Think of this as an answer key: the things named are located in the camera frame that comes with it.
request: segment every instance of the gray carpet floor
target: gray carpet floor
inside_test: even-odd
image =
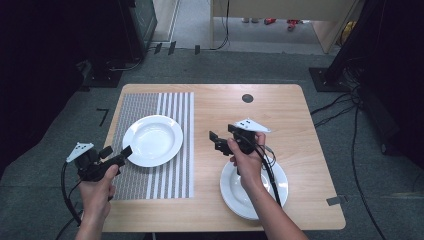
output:
[[[242,23],[241,18],[229,18],[227,25],[226,18],[215,17],[214,48],[224,41],[228,26],[229,44],[221,51],[325,55],[309,21],[298,24],[292,32],[287,30],[284,19],[270,25],[263,21]],[[171,36],[177,48],[192,49],[195,45],[201,49],[211,48],[210,1],[180,0]],[[335,56],[339,49],[334,46],[329,54]]]
[[[299,84],[310,110],[334,100],[338,93],[315,91],[308,67],[328,67],[329,55],[247,53],[176,49],[149,52],[144,62],[124,72],[116,89],[77,92],[55,119],[42,141],[13,162],[0,183],[0,239],[54,239],[71,218],[62,200],[60,172],[76,142],[103,146],[122,86],[128,83],[258,83]],[[313,115],[314,122],[332,116],[349,102]],[[104,112],[110,109],[102,126]],[[351,163],[354,111],[317,128],[318,137],[337,194],[346,227],[337,231],[306,231],[311,239],[380,239],[358,193]],[[424,239],[424,199],[406,194],[424,191],[422,169],[405,157],[385,156],[367,114],[359,111],[355,161],[359,182],[378,226],[387,239]],[[67,182],[75,183],[75,169]],[[73,194],[78,201],[78,191]],[[62,239],[73,239],[75,224]],[[143,239],[144,233],[104,233],[103,239]]]

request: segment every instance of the red object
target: red object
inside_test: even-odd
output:
[[[275,21],[277,21],[277,19],[276,19],[276,18],[265,18],[265,19],[264,19],[264,23],[265,23],[265,25],[269,25],[269,24],[271,24],[271,23],[275,23]]]
[[[287,20],[287,23],[289,24],[289,26],[287,27],[287,30],[293,31],[293,29],[296,27],[296,24],[302,23],[302,21],[290,19],[290,20]]]

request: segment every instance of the wooden table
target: wooden table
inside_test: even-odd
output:
[[[227,1],[211,0],[211,48],[214,48],[213,18],[227,16]],[[363,2],[363,0],[231,0],[228,17],[313,20],[312,26],[321,47],[324,53],[328,53],[347,22],[359,17]]]
[[[130,84],[124,86],[105,145],[110,145],[123,96],[128,93],[194,92],[194,198],[115,200],[106,232],[210,232],[263,230],[245,220],[222,199],[219,181],[229,157],[214,150],[209,131],[230,137],[227,125],[247,117],[269,127],[271,147],[288,178],[284,210],[303,230],[342,229],[340,205],[302,89],[298,85]],[[251,94],[254,101],[242,101]]]

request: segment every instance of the wrist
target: wrist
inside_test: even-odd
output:
[[[81,227],[88,227],[90,229],[102,230],[105,219],[102,219],[98,215],[92,215],[85,213],[81,219]]]
[[[244,190],[248,195],[261,193],[262,191],[266,191],[261,178],[249,179],[245,181]]]

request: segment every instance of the gray striped mat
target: gray striped mat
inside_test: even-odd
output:
[[[139,167],[126,160],[113,184],[115,200],[190,198],[194,196],[194,93],[126,94],[123,99],[112,148],[122,150],[127,129],[137,120],[150,115],[174,119],[183,131],[183,144],[177,155],[157,167]]]

